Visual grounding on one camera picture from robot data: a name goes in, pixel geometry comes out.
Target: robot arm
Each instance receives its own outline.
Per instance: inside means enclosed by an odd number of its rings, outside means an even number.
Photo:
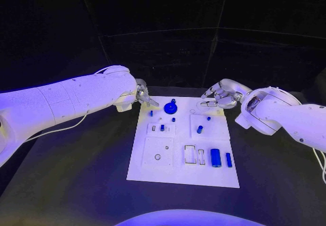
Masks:
[[[146,82],[123,66],[58,83],[0,94],[0,166],[27,138],[43,129],[117,106],[118,112],[150,99]]]
[[[278,88],[251,90],[238,82],[224,79],[202,95],[213,94],[216,101],[202,102],[202,106],[232,108],[241,102],[241,114],[235,122],[248,129],[254,127],[263,134],[273,135],[283,127],[293,139],[326,152],[326,108],[301,105],[297,98]]]

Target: dark background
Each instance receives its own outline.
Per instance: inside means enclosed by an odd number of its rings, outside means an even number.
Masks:
[[[0,91],[120,64],[149,86],[229,78],[326,104],[326,1],[1,2]],[[0,168],[0,194],[33,142]]]

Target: white cable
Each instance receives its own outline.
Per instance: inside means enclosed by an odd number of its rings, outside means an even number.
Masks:
[[[79,121],[74,126],[71,126],[71,127],[68,127],[68,128],[63,128],[63,129],[58,129],[58,130],[49,131],[49,132],[40,134],[39,136],[36,136],[36,137],[27,139],[24,142],[27,142],[27,141],[33,140],[35,138],[43,136],[45,134],[49,134],[49,133],[53,133],[53,132],[59,132],[59,131],[63,131],[63,130],[66,130],[66,129],[71,129],[71,128],[76,127],[76,126],[79,125],[79,123],[82,122],[82,120],[85,119],[85,117],[87,117],[87,114],[85,114],[84,118],[81,119],[81,121]]]
[[[319,165],[320,165],[320,168],[322,168],[322,171],[323,171],[322,177],[323,177],[323,181],[325,181],[325,184],[326,184],[326,179],[325,179],[325,174],[326,174],[326,157],[325,157],[325,153],[320,151],[322,156],[323,156],[323,159],[325,159],[325,166],[323,166],[314,148],[313,148],[313,151],[314,151],[317,162],[319,162]]]
[[[111,66],[102,68],[100,71],[97,71],[94,74],[98,74],[102,70],[108,69]]]

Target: white board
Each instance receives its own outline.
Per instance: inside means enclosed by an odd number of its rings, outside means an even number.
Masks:
[[[140,107],[127,180],[239,188],[224,110],[200,107],[199,97],[151,98],[160,107],[146,104]],[[172,99],[177,111],[169,115],[163,107]],[[211,163],[213,148],[221,151],[219,168]],[[226,153],[231,153],[231,168]]]

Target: white foam board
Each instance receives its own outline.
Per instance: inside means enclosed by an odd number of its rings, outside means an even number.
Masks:
[[[239,188],[224,110],[200,107],[199,97],[151,98],[160,107],[146,104],[140,107],[127,180]],[[163,107],[172,99],[176,99],[177,111],[169,115]],[[219,168],[211,164],[212,148],[221,151]],[[225,153],[231,153],[232,168],[226,166]]]

